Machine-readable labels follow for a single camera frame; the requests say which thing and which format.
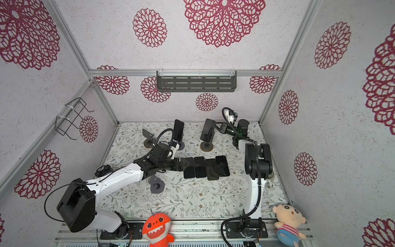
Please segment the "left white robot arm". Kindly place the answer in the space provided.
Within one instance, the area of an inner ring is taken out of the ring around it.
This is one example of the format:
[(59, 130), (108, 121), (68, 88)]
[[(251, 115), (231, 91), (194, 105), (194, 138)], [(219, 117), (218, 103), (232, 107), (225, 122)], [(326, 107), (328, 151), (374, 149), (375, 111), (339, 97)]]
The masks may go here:
[(59, 221), (72, 233), (92, 228), (111, 233), (118, 239), (125, 238), (130, 231), (127, 220), (117, 211), (98, 209), (96, 204), (109, 194), (151, 178), (158, 172), (182, 170), (182, 163), (175, 153), (183, 138), (183, 128), (168, 128), (162, 134), (166, 132), (171, 132), (170, 141), (161, 143), (156, 140), (147, 154), (132, 163), (96, 179), (83, 181), (79, 178), (66, 184), (66, 191), (57, 205), (61, 216)]

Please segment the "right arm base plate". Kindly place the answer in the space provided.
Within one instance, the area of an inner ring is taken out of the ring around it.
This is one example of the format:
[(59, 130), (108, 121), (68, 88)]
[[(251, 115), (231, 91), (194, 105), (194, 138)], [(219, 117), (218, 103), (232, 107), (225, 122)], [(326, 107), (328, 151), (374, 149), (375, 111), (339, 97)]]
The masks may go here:
[(239, 221), (225, 223), (226, 237), (236, 238), (268, 238), (265, 222), (262, 218), (243, 218)]

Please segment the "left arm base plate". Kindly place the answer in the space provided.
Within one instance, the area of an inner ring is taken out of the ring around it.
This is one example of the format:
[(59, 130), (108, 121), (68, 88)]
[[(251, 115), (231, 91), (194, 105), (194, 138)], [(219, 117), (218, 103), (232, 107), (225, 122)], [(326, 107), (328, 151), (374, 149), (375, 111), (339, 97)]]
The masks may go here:
[(128, 226), (122, 224), (115, 232), (102, 231), (100, 240), (135, 240), (142, 239), (143, 222), (129, 222)]

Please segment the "phone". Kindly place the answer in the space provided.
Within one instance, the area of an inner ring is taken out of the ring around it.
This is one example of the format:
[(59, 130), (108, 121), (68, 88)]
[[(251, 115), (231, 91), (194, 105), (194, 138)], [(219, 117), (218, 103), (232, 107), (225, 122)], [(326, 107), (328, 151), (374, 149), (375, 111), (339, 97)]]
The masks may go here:
[(193, 158), (194, 161), (194, 172), (196, 178), (206, 178), (207, 171), (205, 167), (205, 158), (203, 156), (198, 156)]
[(219, 180), (219, 174), (215, 171), (216, 165), (217, 165), (217, 162), (214, 158), (205, 160), (207, 179), (209, 181)]
[(216, 159), (216, 165), (214, 166), (215, 172), (219, 175), (219, 177), (229, 177), (230, 171), (229, 171), (226, 156), (224, 155), (216, 156), (215, 159)]
[(184, 125), (185, 123), (183, 121), (180, 121), (176, 119), (174, 121), (174, 135), (173, 135), (173, 140), (177, 142), (182, 142), (183, 141), (183, 135), (184, 135)]
[(212, 143), (215, 135), (216, 121), (207, 118), (201, 133), (200, 139), (207, 143)]
[(193, 157), (181, 158), (184, 179), (195, 178), (194, 159)]

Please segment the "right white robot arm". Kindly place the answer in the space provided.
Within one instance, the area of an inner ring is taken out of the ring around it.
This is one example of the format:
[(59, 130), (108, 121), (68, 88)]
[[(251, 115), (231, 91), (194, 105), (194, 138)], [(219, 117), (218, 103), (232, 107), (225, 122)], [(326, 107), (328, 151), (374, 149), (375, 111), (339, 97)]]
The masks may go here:
[(258, 144), (248, 136), (249, 121), (241, 119), (237, 126), (234, 126), (238, 115), (231, 108), (224, 107), (221, 113), (225, 126), (220, 132), (233, 136), (237, 149), (244, 152), (245, 174), (250, 177), (249, 192), (242, 216), (224, 220), (221, 226), (239, 221), (242, 229), (262, 228), (262, 196), (267, 179), (273, 170), (270, 146)]

